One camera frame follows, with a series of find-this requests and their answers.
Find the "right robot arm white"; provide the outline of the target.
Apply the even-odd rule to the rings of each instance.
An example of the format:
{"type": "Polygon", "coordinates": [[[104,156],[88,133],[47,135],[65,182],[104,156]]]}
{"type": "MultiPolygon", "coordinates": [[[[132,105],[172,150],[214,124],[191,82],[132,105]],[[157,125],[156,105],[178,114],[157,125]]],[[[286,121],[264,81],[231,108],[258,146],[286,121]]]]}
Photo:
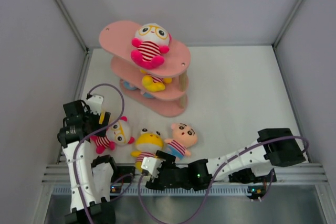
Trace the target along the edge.
{"type": "Polygon", "coordinates": [[[303,163],[308,147],[309,141],[294,136],[289,128],[269,128],[258,131],[254,142],[230,154],[199,159],[178,167],[173,155],[157,151],[155,157],[143,159],[141,168],[142,173],[150,177],[145,185],[148,189],[199,191],[242,170],[250,180],[258,180],[264,174],[263,166],[289,167],[303,163]]]}

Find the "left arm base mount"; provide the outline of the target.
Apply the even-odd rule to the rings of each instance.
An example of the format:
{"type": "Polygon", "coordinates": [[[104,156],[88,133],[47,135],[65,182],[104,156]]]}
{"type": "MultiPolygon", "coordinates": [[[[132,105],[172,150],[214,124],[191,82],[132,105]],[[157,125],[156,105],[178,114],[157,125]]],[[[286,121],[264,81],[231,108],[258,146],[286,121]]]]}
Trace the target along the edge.
{"type": "Polygon", "coordinates": [[[115,201],[126,194],[135,177],[134,166],[118,166],[113,174],[110,185],[110,199],[115,201]]]}

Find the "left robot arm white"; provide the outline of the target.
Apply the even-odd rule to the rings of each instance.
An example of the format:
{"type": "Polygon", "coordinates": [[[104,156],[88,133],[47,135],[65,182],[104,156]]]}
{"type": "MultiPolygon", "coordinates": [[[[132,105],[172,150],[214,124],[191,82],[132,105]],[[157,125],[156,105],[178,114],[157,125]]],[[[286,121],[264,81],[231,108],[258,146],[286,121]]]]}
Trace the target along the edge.
{"type": "Polygon", "coordinates": [[[63,106],[66,114],[57,134],[68,165],[71,205],[65,223],[115,223],[110,201],[111,182],[119,170],[110,155],[95,157],[89,134],[108,125],[103,97],[93,95],[63,106]]]}

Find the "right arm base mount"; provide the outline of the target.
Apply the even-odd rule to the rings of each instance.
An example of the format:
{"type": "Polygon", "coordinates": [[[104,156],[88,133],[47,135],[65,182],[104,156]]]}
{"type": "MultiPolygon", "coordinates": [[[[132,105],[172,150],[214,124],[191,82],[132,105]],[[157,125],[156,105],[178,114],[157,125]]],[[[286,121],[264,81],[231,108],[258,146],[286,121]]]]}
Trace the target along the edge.
{"type": "Polygon", "coordinates": [[[247,190],[250,194],[247,198],[251,202],[262,202],[269,193],[272,183],[277,181],[274,169],[267,175],[256,176],[251,168],[247,168],[229,175],[228,178],[230,183],[253,184],[248,186],[247,190]]]}

